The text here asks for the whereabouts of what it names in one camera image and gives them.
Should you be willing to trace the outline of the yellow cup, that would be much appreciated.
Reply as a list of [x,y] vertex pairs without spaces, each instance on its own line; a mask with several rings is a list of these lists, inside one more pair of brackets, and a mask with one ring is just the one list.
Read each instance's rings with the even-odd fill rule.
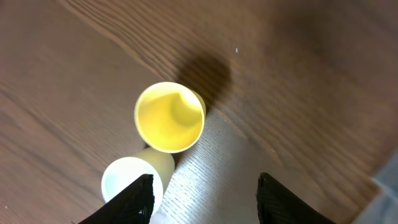
[[200,138],[206,118],[203,98],[174,82],[147,87],[138,97],[134,121],[141,138],[150,147],[166,153],[179,153]]

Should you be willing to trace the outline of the cream white cup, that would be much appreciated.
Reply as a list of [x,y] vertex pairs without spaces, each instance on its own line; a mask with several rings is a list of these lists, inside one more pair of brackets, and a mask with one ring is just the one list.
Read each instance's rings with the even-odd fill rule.
[[123,157],[112,162],[101,179],[101,192],[108,203],[143,174],[154,176],[154,213],[158,211],[164,193],[175,170],[171,154],[148,147],[130,157]]

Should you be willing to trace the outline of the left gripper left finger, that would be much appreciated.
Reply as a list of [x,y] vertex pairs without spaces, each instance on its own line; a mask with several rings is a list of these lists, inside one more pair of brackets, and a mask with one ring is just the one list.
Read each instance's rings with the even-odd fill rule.
[[79,224],[149,224],[154,211],[154,176],[142,174]]

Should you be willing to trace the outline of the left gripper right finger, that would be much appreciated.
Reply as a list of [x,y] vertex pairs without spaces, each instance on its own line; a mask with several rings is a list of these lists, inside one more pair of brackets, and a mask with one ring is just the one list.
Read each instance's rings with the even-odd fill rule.
[[334,224],[267,172],[258,178],[256,201],[261,224]]

